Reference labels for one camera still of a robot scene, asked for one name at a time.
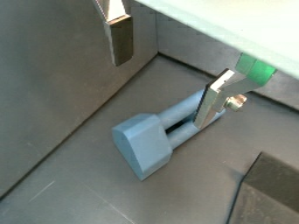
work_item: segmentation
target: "blue handle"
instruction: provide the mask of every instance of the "blue handle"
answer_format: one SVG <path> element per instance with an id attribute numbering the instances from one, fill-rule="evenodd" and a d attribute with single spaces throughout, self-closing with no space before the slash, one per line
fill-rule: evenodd
<path id="1" fill-rule="evenodd" d="M 158 115 L 166 130 L 195 112 L 196 108 L 199 107 L 202 95 L 203 90 L 192 94 L 188 98 L 171 106 Z"/>

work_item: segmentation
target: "gray floor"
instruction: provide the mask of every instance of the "gray floor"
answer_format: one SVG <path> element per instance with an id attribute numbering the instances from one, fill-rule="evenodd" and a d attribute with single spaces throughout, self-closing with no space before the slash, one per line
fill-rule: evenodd
<path id="1" fill-rule="evenodd" d="M 172 154 L 144 182 L 112 143 L 111 128 L 160 112 L 208 82 L 156 57 L 0 204 L 0 223 L 226 223 L 231 203 L 260 151 L 299 169 L 299 115 L 248 94 Z"/>

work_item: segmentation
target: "gray surface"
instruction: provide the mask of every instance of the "gray surface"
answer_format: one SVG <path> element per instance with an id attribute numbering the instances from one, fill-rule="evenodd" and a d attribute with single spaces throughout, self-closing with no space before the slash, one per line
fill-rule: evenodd
<path id="1" fill-rule="evenodd" d="M 139 5 L 135 57 L 115 67 L 91 0 L 0 2 L 0 196 L 156 55 Z"/>
<path id="2" fill-rule="evenodd" d="M 224 68 L 235 70 L 240 52 L 158 13 L 159 52 L 183 63 L 218 75 Z M 299 109 L 299 80 L 278 71 L 271 81 L 256 92 L 290 107 Z"/>
<path id="3" fill-rule="evenodd" d="M 226 223 L 239 181 L 260 151 L 299 168 L 299 115 L 248 94 L 140 182 L 111 128 L 158 113 L 208 79 L 158 57 L 0 204 L 0 223 Z"/>

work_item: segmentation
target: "dark gray box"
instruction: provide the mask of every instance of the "dark gray box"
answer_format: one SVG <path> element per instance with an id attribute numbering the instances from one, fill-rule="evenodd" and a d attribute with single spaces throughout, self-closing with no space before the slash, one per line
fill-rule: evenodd
<path id="1" fill-rule="evenodd" d="M 299 223 L 299 172 L 260 153 L 240 184 L 228 224 Z"/>

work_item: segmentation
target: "gray wall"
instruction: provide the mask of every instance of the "gray wall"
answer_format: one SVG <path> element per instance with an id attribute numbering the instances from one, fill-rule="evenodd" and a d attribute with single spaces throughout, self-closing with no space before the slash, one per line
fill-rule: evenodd
<path id="1" fill-rule="evenodd" d="M 135 57 L 114 67 L 91 0 L 1 0 L 0 196 L 156 55 L 155 13 L 130 4 Z"/>
<path id="2" fill-rule="evenodd" d="M 159 52 L 183 63 L 218 75 L 235 69 L 240 51 L 158 13 Z M 299 109 L 299 80 L 278 71 L 271 81 L 256 90 L 259 94 Z"/>

